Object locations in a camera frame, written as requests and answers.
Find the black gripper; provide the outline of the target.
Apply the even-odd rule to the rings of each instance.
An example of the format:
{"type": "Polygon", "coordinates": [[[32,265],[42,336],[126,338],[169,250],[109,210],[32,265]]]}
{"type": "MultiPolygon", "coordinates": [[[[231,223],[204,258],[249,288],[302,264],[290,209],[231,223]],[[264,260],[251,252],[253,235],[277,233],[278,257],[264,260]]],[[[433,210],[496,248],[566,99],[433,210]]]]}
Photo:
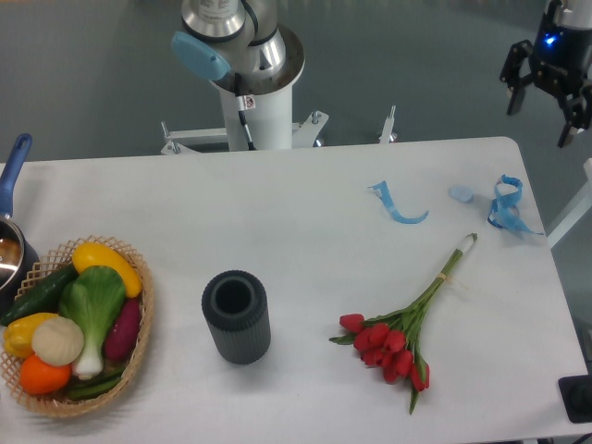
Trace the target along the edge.
{"type": "Polygon", "coordinates": [[[510,95],[506,114],[513,116],[522,108],[525,88],[533,75],[528,71],[523,76],[521,70],[532,55],[530,68],[535,85],[559,96],[565,123],[557,146],[563,148],[591,124],[591,82],[587,81],[591,67],[591,2],[548,1],[532,52],[532,43],[522,40],[514,43],[506,56],[499,74],[510,95]]]}

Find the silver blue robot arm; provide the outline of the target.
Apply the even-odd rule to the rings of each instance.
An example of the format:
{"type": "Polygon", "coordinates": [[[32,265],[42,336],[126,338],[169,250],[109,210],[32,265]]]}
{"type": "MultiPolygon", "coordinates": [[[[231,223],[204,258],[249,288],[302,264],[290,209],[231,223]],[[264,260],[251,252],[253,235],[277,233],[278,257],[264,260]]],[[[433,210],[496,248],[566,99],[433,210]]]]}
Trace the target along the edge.
{"type": "MultiPolygon", "coordinates": [[[[291,88],[304,58],[300,41],[280,28],[272,1],[185,1],[183,31],[171,47],[193,74],[214,83],[220,92],[222,129],[177,131],[177,142],[227,141],[232,151],[315,146],[327,115],[314,111],[303,123],[291,122],[291,88]]],[[[507,112],[516,114],[525,89],[533,84],[553,96],[564,115],[559,146],[591,125],[591,4],[549,1],[536,40],[511,46],[499,78],[507,85],[507,112]]]]}

